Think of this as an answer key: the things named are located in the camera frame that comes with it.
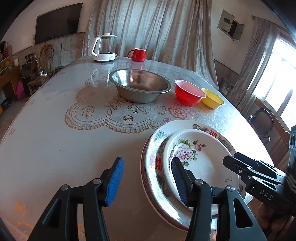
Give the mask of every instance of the curtain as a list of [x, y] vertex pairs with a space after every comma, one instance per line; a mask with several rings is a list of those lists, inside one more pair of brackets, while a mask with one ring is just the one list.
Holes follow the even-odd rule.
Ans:
[[255, 17], [248, 52], [239, 78], [227, 99], [242, 114], [246, 115], [254, 103], [254, 90], [263, 74], [275, 41], [279, 37], [276, 24]]
[[147, 59], [186, 68], [218, 88], [210, 31], [211, 0], [94, 0], [83, 42], [117, 35], [116, 53], [147, 50]]

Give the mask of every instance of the white plate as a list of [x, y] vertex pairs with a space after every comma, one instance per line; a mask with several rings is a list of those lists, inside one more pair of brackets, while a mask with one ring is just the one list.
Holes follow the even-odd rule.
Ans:
[[[172, 135], [163, 151], [163, 170], [168, 185], [175, 197], [181, 202], [177, 186], [170, 169], [171, 161], [178, 157], [185, 169], [192, 171], [195, 178], [210, 186], [224, 188], [233, 185], [239, 188], [239, 177], [223, 165], [223, 158], [230, 152], [212, 135], [196, 129], [184, 129]], [[212, 214], [218, 213], [213, 205]]]
[[[181, 204], [170, 190], [163, 171], [163, 150], [168, 139], [183, 129], [198, 129], [216, 137], [234, 155], [233, 146], [213, 128], [194, 120], [174, 120], [158, 128], [147, 143], [141, 157], [141, 177], [144, 190], [159, 216], [175, 228], [188, 231], [192, 211]], [[245, 184], [241, 182], [239, 193], [244, 198]]]

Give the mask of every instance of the curtain rod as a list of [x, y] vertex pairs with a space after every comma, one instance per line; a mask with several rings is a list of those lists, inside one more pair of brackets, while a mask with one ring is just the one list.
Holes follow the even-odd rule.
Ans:
[[[252, 18], [252, 19], [255, 19], [255, 18], [257, 18], [257, 19], [264, 19], [264, 18], [256, 17], [256, 16], [254, 16], [254, 15], [251, 15], [251, 18]], [[285, 28], [283, 28], [282, 26], [280, 26], [280, 25], [278, 25], [278, 24], [276, 24], [276, 23], [274, 23], [274, 22], [272, 22], [272, 21], [269, 21], [269, 22], [275, 24], [279, 29], [282, 29], [282, 30], [284, 30], [285, 32], [287, 32], [288, 34], [290, 34], [289, 31], [286, 30]]]

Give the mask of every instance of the electrical panel box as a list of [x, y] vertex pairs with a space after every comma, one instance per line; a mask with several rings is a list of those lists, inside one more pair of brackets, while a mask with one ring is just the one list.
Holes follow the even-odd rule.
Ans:
[[244, 30], [244, 24], [238, 23], [234, 19], [233, 15], [223, 9], [220, 21], [218, 23], [218, 28], [222, 30], [227, 36], [229, 36], [232, 40], [240, 40], [242, 32]]

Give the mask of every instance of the electric kettle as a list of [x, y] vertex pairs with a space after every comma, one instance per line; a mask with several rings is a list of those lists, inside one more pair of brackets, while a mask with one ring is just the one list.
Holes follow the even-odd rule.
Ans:
[[115, 60], [115, 38], [116, 35], [111, 35], [110, 33], [104, 33], [104, 35], [98, 35], [94, 38], [89, 54], [95, 61], [107, 62]]

